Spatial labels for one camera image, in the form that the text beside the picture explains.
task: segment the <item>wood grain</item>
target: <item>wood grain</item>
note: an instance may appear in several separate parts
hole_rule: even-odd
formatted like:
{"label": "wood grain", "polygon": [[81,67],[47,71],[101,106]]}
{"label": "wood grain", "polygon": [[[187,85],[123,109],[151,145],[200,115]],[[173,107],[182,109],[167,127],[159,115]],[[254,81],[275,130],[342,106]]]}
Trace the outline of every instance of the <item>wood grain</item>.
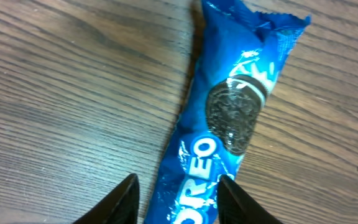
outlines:
{"label": "wood grain", "polygon": [[[358,224],[358,0],[246,3],[313,24],[237,182],[284,223]],[[192,0],[0,0],[0,223],[71,223],[131,172],[144,217],[202,28]]]}

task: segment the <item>white letter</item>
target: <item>white letter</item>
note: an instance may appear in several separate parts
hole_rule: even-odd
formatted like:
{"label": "white letter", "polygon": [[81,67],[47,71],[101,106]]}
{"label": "white letter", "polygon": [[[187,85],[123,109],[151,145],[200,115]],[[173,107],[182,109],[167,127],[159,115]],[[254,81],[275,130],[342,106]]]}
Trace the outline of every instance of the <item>white letter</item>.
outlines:
{"label": "white letter", "polygon": [[196,182],[193,179],[188,179],[179,196],[179,204],[191,206],[193,208],[201,208],[205,204],[205,200],[198,197],[186,196],[187,190],[190,190],[190,196],[203,194],[206,191],[206,183],[196,185]]}
{"label": "white letter", "polygon": [[192,220],[194,224],[203,224],[203,216],[191,208],[181,210],[173,224],[181,224],[185,220]]}
{"label": "white letter", "polygon": [[[200,146],[202,144],[207,144],[209,147],[207,150],[201,150]],[[196,141],[193,146],[194,153],[197,154],[198,157],[207,157],[214,153],[216,149],[216,142],[211,138],[203,138]]]}
{"label": "white letter", "polygon": [[203,179],[209,179],[209,173],[211,172],[211,166],[212,166],[212,159],[206,160],[205,169],[203,168],[204,160],[199,158],[191,158],[190,163],[190,169],[189,169],[189,175],[192,175],[194,177],[199,177]]}

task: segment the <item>cookie image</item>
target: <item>cookie image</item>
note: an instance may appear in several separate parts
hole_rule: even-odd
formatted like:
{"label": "cookie image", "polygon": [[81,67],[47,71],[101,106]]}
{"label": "cookie image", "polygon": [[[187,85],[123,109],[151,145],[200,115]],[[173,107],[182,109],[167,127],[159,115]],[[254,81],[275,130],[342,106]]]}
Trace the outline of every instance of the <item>cookie image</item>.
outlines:
{"label": "cookie image", "polygon": [[208,129],[231,154],[246,152],[267,92],[256,79],[236,75],[217,84],[206,102]]}

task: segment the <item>oreo bar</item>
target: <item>oreo bar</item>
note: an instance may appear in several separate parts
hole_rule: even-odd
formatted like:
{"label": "oreo bar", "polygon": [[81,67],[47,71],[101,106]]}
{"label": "oreo bar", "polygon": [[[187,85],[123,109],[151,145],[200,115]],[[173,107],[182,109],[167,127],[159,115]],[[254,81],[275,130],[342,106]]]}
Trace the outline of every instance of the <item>oreo bar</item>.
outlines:
{"label": "oreo bar", "polygon": [[145,224],[210,224],[222,175],[237,174],[259,112],[311,18],[201,0],[203,51],[161,161]]}

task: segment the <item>blue wrapper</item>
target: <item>blue wrapper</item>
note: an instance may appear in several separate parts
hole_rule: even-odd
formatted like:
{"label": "blue wrapper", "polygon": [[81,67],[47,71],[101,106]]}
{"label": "blue wrapper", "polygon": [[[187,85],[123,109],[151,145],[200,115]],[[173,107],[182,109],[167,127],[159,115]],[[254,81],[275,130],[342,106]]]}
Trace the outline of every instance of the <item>blue wrapper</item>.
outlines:
{"label": "blue wrapper", "polygon": [[158,170],[145,224],[213,223],[221,175],[234,179],[259,111],[310,17],[201,0],[203,51]]}

